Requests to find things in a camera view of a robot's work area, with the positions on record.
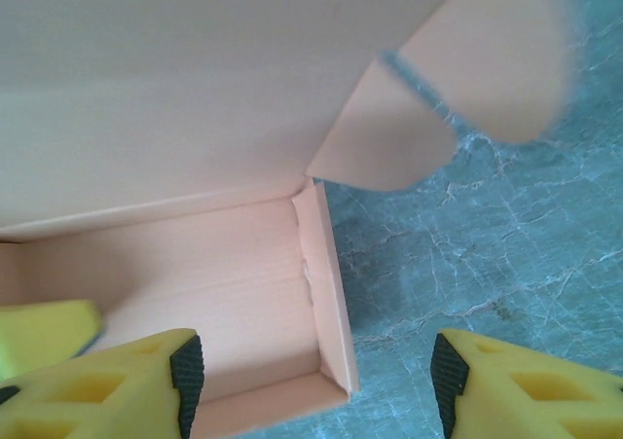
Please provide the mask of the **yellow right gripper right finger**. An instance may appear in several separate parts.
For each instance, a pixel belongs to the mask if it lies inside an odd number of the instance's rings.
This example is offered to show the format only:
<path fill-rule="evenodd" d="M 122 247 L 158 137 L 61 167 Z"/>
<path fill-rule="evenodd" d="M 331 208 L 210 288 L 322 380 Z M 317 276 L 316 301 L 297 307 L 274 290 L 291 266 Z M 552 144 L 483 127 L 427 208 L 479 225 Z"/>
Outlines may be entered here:
<path fill-rule="evenodd" d="M 430 374 L 447 438 L 619 438 L 622 380 L 474 332 L 443 329 Z"/>

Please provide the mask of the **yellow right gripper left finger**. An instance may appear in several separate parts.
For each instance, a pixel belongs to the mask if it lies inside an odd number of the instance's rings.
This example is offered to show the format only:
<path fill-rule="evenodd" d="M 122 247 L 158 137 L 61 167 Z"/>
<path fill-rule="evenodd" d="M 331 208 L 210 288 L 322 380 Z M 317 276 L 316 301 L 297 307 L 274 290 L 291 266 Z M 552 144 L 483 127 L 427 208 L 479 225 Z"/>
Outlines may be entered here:
<path fill-rule="evenodd" d="M 1 383 L 4 438 L 188 438 L 203 388 L 199 334 L 167 330 Z"/>

